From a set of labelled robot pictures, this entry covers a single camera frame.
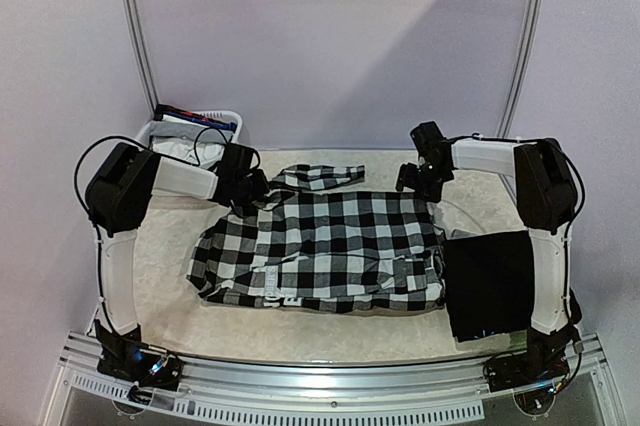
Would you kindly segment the black white plaid shirt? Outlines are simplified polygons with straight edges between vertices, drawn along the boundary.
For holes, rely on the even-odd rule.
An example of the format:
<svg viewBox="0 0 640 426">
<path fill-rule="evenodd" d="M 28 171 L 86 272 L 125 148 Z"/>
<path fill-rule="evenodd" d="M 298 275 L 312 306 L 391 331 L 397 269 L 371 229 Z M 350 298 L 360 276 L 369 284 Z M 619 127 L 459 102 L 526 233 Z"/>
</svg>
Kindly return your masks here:
<svg viewBox="0 0 640 426">
<path fill-rule="evenodd" d="M 444 305 L 443 258 L 413 192 L 358 189 L 364 166 L 298 164 L 267 194 L 233 203 L 192 252 L 188 281 L 205 301 L 348 314 Z"/>
</svg>

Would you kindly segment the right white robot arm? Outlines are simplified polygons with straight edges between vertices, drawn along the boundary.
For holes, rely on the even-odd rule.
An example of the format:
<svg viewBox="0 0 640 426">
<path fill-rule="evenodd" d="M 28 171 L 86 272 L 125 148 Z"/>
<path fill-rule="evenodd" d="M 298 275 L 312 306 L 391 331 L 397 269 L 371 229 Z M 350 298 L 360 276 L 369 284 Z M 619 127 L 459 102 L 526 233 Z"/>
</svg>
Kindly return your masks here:
<svg viewBox="0 0 640 426">
<path fill-rule="evenodd" d="M 534 296 L 530 326 L 550 336 L 569 324 L 572 223 L 584 204 L 584 183 L 553 138 L 504 139 L 481 134 L 445 137 L 433 121 L 410 132 L 416 164 L 400 167 L 396 189 L 414 190 L 432 204 L 442 200 L 456 170 L 480 171 L 515 181 L 515 204 L 533 252 Z"/>
</svg>

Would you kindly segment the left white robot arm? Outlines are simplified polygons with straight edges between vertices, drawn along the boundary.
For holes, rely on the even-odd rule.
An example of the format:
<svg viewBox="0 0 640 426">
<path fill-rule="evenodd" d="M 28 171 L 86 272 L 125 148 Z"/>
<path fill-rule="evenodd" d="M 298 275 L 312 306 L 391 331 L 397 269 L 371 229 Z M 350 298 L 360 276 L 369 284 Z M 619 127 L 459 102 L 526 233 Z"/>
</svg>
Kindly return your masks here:
<svg viewBox="0 0 640 426">
<path fill-rule="evenodd" d="M 259 153 L 229 143 L 208 169 L 120 138 L 85 190 L 84 206 L 96 231 L 100 327 L 116 337 L 141 338 L 134 304 L 133 253 L 157 192 L 244 207 L 269 191 Z"/>
</svg>

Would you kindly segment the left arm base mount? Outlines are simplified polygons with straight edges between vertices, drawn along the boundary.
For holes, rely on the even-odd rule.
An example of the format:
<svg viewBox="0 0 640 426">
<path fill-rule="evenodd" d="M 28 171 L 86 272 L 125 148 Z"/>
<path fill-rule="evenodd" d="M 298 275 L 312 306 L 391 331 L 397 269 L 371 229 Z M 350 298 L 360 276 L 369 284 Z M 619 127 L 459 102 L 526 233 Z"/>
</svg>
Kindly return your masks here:
<svg viewBox="0 0 640 426">
<path fill-rule="evenodd" d="M 141 388 L 177 391 L 184 362 L 176 353 L 140 340 L 140 328 L 119 335 L 94 321 L 96 339 L 102 352 L 97 371 Z"/>
</svg>

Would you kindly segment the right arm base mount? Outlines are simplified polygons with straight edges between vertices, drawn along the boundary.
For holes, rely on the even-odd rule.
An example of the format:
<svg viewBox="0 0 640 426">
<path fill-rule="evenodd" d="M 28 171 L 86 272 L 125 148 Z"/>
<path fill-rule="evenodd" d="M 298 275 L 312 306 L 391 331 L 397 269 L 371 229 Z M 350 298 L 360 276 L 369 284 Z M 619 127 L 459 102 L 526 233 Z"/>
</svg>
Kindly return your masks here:
<svg viewBox="0 0 640 426">
<path fill-rule="evenodd" d="M 555 396 L 573 382 L 582 359 L 583 353 L 579 352 L 576 364 L 571 367 L 565 348 L 551 349 L 550 354 L 545 355 L 541 347 L 532 346 L 518 354 L 505 352 L 491 356 L 483 365 L 483 377 L 491 392 L 536 387 Z"/>
</svg>

